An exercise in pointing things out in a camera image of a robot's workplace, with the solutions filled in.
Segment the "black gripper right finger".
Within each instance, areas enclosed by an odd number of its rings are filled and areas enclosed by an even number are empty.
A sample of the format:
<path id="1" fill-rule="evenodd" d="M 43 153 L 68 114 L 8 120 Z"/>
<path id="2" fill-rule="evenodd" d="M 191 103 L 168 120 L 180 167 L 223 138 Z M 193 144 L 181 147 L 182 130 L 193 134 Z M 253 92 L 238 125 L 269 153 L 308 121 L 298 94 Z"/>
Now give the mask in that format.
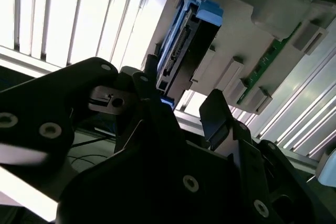
<path id="1" fill-rule="evenodd" d="M 283 152 L 271 141 L 253 141 L 221 91 L 209 94 L 200 116 L 210 150 L 227 160 L 226 223 L 335 223 Z"/>

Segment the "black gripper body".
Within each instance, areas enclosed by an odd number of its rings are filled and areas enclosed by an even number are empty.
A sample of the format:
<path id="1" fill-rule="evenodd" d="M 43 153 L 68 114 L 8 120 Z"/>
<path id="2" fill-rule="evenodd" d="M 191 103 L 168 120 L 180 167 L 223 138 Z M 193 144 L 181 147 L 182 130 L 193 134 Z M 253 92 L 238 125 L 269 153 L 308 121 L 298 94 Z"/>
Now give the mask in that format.
<path id="1" fill-rule="evenodd" d="M 264 223 L 227 158 L 192 143 L 185 156 L 133 147 L 67 186 L 57 223 Z"/>

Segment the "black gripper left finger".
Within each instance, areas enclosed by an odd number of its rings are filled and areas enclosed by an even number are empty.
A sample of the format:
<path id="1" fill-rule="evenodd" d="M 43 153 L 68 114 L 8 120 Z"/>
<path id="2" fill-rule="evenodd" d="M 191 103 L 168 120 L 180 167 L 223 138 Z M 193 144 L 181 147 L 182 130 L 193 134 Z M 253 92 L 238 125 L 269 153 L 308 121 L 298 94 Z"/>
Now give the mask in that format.
<path id="1" fill-rule="evenodd" d="M 141 147 L 182 159 L 188 143 L 155 88 L 157 62 L 150 55 L 143 71 L 129 74 L 93 57 L 2 91 L 1 163 L 32 181 L 49 179 L 75 126 L 95 113 L 115 116 L 115 154 Z"/>

